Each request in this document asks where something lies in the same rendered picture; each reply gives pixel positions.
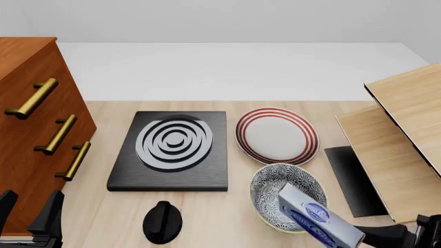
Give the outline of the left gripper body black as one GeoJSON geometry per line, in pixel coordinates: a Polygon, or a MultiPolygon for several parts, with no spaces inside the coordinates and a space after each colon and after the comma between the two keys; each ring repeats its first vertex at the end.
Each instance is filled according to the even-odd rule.
{"type": "Polygon", "coordinates": [[[0,248],[62,248],[63,234],[33,235],[31,240],[0,240],[0,248]]]}

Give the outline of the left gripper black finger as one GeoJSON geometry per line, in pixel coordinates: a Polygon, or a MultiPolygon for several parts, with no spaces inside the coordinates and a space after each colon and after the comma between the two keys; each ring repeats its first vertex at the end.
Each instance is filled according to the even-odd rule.
{"type": "Polygon", "coordinates": [[[34,237],[62,237],[61,212],[64,198],[60,190],[51,193],[43,209],[28,227],[28,231],[34,237]]]}
{"type": "Polygon", "coordinates": [[[18,195],[11,189],[7,189],[2,195],[0,195],[0,233],[2,233],[3,227],[10,212],[14,208],[17,199],[18,195]]]}

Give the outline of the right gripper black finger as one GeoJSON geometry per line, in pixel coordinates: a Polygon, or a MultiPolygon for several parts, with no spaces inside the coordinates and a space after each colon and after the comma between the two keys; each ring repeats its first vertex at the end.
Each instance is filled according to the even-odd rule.
{"type": "Polygon", "coordinates": [[[356,228],[365,233],[363,243],[372,247],[414,247],[414,233],[405,225],[356,228]]]}

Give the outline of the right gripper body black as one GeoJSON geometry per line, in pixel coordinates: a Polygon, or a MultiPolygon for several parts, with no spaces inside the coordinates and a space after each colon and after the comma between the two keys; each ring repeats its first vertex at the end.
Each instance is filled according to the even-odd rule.
{"type": "Polygon", "coordinates": [[[418,215],[413,248],[441,248],[441,214],[418,215]]]}

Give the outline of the cream cheese box blue print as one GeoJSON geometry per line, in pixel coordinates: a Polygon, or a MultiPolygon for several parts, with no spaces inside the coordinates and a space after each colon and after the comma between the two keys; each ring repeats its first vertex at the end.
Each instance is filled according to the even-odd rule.
{"type": "Polygon", "coordinates": [[[278,193],[280,211],[326,248],[358,248],[365,233],[286,183],[278,193]]]}

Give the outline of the patterned blue-white bowl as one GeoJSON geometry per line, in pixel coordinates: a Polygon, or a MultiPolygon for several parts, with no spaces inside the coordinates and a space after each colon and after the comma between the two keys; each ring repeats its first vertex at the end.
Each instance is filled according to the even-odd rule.
{"type": "Polygon", "coordinates": [[[249,197],[259,218],[270,227],[288,234],[305,231],[279,210],[278,193],[290,183],[320,204],[327,206],[327,195],[317,179],[305,169],[286,163],[274,163],[259,169],[251,179],[249,197]]]}

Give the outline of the pale wooden rack black inside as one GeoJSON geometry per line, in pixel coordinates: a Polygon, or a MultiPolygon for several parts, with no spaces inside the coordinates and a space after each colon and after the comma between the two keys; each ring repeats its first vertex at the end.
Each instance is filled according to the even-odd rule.
{"type": "Polygon", "coordinates": [[[441,63],[364,88],[376,104],[336,120],[388,214],[441,214],[441,63]]]}

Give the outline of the round black stove knob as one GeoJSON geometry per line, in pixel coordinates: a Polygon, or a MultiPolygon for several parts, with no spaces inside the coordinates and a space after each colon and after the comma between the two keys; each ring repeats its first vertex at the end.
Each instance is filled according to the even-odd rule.
{"type": "Polygon", "coordinates": [[[168,201],[159,201],[143,220],[145,237],[156,245],[164,245],[175,239],[183,226],[180,211],[168,201]]]}

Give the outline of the wooden cabinet red-brown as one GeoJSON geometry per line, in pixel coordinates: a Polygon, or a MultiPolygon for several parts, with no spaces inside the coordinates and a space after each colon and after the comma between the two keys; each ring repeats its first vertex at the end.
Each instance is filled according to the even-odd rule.
{"type": "Polygon", "coordinates": [[[57,172],[66,171],[77,150],[72,146],[91,140],[96,125],[54,37],[0,37],[0,194],[11,189],[18,200],[3,228],[5,235],[27,235],[56,189],[57,172]],[[19,109],[36,91],[33,84],[56,79],[59,84],[26,120],[5,115],[19,109]],[[48,144],[61,124],[58,118],[77,120],[56,152],[45,155],[34,146],[48,144]]]}

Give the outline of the flat black stove plate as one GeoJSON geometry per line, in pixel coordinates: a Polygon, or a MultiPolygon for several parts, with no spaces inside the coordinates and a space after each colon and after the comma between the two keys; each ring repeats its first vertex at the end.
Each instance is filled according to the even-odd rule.
{"type": "Polygon", "coordinates": [[[110,192],[226,192],[224,111],[138,111],[107,180],[110,192]]]}

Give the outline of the white plate with red rings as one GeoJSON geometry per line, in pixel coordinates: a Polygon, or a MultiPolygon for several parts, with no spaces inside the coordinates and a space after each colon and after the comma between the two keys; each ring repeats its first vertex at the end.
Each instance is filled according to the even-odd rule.
{"type": "Polygon", "coordinates": [[[243,114],[235,125],[234,138],[244,153],[264,165],[304,165],[320,149],[315,127],[298,113],[278,107],[243,114]]]}

